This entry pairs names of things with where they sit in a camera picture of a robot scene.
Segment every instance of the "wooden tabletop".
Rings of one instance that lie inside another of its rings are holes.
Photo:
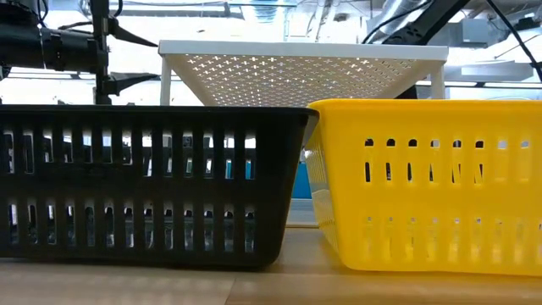
[[[0,304],[542,304],[542,278],[359,272],[315,229],[288,229],[261,273],[0,260]]]

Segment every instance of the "white table leg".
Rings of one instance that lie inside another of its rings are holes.
[[[162,82],[160,88],[160,106],[169,106],[171,98],[171,67],[166,58],[162,58]]]
[[[445,99],[444,66],[440,66],[431,74],[431,97],[433,99]]]

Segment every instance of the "white perforated shelf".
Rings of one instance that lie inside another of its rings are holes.
[[[161,41],[161,104],[173,70],[205,105],[305,107],[325,98],[393,98],[432,75],[444,98],[447,47]]]

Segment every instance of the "yellow plastic basket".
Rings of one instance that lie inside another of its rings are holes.
[[[309,107],[316,219],[346,266],[542,275],[542,102]]]

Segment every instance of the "basket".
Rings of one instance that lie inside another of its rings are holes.
[[[0,256],[271,264],[317,120],[302,108],[1,106]]]
[[[328,100],[315,214],[351,269],[542,275],[542,103]]]

